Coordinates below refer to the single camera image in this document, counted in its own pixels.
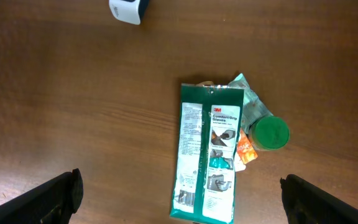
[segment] white and black object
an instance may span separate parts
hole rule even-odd
[[[139,25],[149,0],[109,0],[110,10],[119,21]]]

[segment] small container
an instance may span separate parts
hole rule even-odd
[[[285,121],[276,116],[257,120],[249,130],[249,141],[255,150],[274,151],[286,145],[290,130]]]

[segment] green package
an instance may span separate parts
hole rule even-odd
[[[244,90],[181,86],[180,138],[171,217],[200,223],[233,223]]]

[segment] orange packet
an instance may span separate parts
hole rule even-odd
[[[237,153],[244,164],[247,164],[248,162],[258,158],[258,155],[249,142],[247,135],[241,128],[239,142],[237,143]]]

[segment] green lid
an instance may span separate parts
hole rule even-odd
[[[266,149],[279,149],[290,139],[290,130],[283,119],[267,116],[256,122],[252,138]]]

